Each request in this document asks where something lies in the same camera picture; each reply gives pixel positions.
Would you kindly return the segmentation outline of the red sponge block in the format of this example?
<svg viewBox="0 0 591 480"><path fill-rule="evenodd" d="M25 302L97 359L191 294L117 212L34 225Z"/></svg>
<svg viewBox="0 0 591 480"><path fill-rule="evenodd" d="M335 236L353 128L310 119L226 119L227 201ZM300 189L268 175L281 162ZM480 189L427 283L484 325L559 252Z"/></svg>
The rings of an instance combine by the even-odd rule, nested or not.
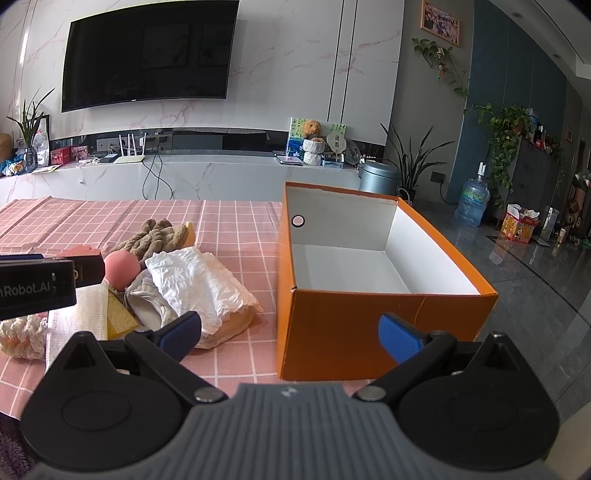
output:
<svg viewBox="0 0 591 480"><path fill-rule="evenodd" d="M101 252L89 245L76 245L60 252L58 258L69 258L69 257L82 257L82 256L99 256Z"/></svg>

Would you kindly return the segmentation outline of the colourful gift box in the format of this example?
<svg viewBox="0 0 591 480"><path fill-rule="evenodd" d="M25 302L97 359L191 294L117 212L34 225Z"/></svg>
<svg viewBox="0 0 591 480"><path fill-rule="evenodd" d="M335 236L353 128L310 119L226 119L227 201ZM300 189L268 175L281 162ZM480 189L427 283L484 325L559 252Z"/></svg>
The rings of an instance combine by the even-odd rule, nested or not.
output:
<svg viewBox="0 0 591 480"><path fill-rule="evenodd" d="M508 240L528 244L535 228L539 224L540 213L521 207L519 204L508 204L501 226L501 234Z"/></svg>

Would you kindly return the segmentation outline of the white wifi router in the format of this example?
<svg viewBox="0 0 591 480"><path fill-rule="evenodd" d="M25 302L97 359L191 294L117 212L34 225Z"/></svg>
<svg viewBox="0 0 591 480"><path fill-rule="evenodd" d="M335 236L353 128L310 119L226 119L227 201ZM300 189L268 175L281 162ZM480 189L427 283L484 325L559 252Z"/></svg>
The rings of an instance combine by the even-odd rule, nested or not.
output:
<svg viewBox="0 0 591 480"><path fill-rule="evenodd" d="M127 138L124 139L122 136L119 137L119 152L115 158L115 164L127 164L127 163L142 163L145 158L146 151L146 140L145 134L135 136L129 133Z"/></svg>

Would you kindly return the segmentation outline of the marble tv cabinet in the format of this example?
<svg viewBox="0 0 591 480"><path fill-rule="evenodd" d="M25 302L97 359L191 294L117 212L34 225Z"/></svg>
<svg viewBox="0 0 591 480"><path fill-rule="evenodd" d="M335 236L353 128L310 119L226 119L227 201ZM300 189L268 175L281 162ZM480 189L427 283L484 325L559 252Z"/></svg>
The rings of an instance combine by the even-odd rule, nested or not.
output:
<svg viewBox="0 0 591 480"><path fill-rule="evenodd" d="M150 155L142 163L72 163L49 173L1 179L1 203L46 196L89 201L280 201L283 184L356 190L355 169L290 166L273 156Z"/></svg>

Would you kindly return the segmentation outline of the white paper towel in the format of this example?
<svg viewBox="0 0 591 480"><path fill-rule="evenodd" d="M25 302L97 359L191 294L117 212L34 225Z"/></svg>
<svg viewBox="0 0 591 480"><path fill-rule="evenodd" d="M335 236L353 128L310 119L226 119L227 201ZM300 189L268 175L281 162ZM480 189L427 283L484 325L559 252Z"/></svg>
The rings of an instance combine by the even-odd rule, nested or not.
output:
<svg viewBox="0 0 591 480"><path fill-rule="evenodd" d="M88 331L97 340L107 339L108 293L105 281L78 288L74 305L49 312L45 347L46 369L51 367L76 332Z"/></svg>

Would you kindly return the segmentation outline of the hanging ivy plant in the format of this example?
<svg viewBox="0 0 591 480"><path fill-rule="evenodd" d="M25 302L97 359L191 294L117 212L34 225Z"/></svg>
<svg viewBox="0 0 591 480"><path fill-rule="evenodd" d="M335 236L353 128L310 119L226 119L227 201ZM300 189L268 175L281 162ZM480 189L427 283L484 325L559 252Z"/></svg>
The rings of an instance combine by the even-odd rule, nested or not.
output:
<svg viewBox="0 0 591 480"><path fill-rule="evenodd" d="M530 115L526 107L513 104L494 107L490 103L477 105L478 123L490 130L488 140L490 159L489 185L496 208L505 206L502 193L513 191L509 167L517 155L523 132L530 126Z"/></svg>

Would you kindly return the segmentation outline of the red tin box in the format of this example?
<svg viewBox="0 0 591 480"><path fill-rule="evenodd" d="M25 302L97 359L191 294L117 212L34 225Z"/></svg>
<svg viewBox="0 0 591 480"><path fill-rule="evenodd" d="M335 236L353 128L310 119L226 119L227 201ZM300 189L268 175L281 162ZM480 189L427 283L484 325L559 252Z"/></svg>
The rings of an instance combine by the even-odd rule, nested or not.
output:
<svg viewBox="0 0 591 480"><path fill-rule="evenodd" d="M71 162L71 148L61 147L50 152L51 165L66 165Z"/></svg>

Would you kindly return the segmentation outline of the potted green floor plant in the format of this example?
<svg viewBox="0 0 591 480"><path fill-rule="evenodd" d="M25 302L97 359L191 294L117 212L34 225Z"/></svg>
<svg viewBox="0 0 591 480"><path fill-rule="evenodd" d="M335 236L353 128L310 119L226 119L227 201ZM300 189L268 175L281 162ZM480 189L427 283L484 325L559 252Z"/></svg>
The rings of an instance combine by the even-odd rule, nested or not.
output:
<svg viewBox="0 0 591 480"><path fill-rule="evenodd" d="M418 182L423 173L429 168L443 165L442 161L430 161L429 157L437 150L443 149L456 143L455 140L448 140L435 146L427 146L434 126L431 126L423 136L417 149L413 146L412 138L409 138L407 144L403 142L393 124L389 127L381 125L387 137L387 144L394 149L394 160L390 160L396 166L401 174L401 184L399 193L409 204L415 200Z"/></svg>

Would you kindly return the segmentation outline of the pink foam ball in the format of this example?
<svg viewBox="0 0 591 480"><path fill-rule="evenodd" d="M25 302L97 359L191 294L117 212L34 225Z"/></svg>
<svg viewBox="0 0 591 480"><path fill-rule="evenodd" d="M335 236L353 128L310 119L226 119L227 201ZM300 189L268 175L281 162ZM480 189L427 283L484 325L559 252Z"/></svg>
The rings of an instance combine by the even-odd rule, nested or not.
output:
<svg viewBox="0 0 591 480"><path fill-rule="evenodd" d="M113 251L104 258L105 279L118 290L125 290L140 273L140 263L130 252Z"/></svg>

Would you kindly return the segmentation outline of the blue water bottle jug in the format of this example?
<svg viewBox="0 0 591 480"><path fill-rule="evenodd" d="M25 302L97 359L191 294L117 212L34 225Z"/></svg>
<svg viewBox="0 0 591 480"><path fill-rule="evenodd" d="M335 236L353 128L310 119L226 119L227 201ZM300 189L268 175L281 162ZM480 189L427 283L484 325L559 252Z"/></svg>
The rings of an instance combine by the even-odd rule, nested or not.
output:
<svg viewBox="0 0 591 480"><path fill-rule="evenodd" d="M477 177L469 179L463 186L454 216L471 227L479 227L486 211L490 191L486 183L485 162L479 164Z"/></svg>

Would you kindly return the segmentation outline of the pink checkered tablecloth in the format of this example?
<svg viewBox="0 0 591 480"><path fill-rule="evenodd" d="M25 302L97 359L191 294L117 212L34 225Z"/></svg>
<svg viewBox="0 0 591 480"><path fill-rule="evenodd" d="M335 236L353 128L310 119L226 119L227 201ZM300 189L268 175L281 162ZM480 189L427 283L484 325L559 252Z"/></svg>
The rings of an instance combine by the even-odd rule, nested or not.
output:
<svg viewBox="0 0 591 480"><path fill-rule="evenodd" d="M158 243L197 246L213 254L263 309L244 332L213 349L193 350L183 365L228 394L242 383L276 383L280 203L13 200L1 207L1 251L54 256L87 246L108 255L151 220L165 230Z"/></svg>

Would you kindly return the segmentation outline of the black wall television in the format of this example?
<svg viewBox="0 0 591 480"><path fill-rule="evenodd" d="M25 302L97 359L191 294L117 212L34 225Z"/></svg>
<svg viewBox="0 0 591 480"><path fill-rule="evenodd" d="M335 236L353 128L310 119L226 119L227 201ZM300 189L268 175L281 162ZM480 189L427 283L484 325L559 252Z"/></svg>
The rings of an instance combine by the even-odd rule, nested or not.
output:
<svg viewBox="0 0 591 480"><path fill-rule="evenodd" d="M235 1L170 1L71 22L62 111L225 98L236 18Z"/></svg>

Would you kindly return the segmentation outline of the white crochet toy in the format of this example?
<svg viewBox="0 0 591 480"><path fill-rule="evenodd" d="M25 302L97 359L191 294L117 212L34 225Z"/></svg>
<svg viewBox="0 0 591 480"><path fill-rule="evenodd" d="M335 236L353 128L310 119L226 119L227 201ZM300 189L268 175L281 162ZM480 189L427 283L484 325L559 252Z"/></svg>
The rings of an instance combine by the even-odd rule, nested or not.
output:
<svg viewBox="0 0 591 480"><path fill-rule="evenodd" d="M1 323L1 352L15 358L41 360L45 355L48 320L46 314L32 314Z"/></svg>

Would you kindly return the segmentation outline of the white paper cloth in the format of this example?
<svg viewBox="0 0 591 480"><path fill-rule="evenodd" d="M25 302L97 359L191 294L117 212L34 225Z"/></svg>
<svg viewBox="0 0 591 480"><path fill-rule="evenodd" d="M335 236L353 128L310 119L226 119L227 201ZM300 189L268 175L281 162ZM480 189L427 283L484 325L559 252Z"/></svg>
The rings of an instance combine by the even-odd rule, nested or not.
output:
<svg viewBox="0 0 591 480"><path fill-rule="evenodd" d="M201 348L212 348L242 333L263 312L256 297L217 257L195 246L154 254L145 266L175 313L197 312Z"/></svg>

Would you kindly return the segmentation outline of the orange cardboard box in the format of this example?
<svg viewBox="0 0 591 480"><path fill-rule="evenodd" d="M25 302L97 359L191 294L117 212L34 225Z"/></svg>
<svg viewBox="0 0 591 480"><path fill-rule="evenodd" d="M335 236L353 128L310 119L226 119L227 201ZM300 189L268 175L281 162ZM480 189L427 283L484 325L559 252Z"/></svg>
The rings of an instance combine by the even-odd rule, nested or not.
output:
<svg viewBox="0 0 591 480"><path fill-rule="evenodd" d="M497 291L403 200L288 182L277 234L277 374L377 378L394 368L379 322L477 338Z"/></svg>

